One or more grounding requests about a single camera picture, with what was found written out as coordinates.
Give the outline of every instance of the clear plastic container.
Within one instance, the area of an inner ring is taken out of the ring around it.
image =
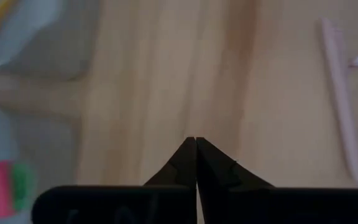
[[[70,79],[93,54],[100,0],[17,0],[0,27],[0,72]]]
[[[29,189],[32,202],[38,194],[59,185],[75,183],[76,141],[68,123],[51,118],[27,116],[0,110],[0,161],[31,167],[35,176]],[[27,207],[0,224],[30,223]]]

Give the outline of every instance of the black tool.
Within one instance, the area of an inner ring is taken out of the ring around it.
[[[143,186],[56,187],[34,203],[34,224],[358,223],[358,189],[276,188],[204,138],[186,138]]]

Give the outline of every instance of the wood grain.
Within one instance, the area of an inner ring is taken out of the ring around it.
[[[0,76],[0,105],[77,119],[79,184],[142,184],[205,136],[275,185],[352,187],[320,17],[358,55],[358,1],[105,0],[89,73]],[[349,84],[358,130],[358,70]]]

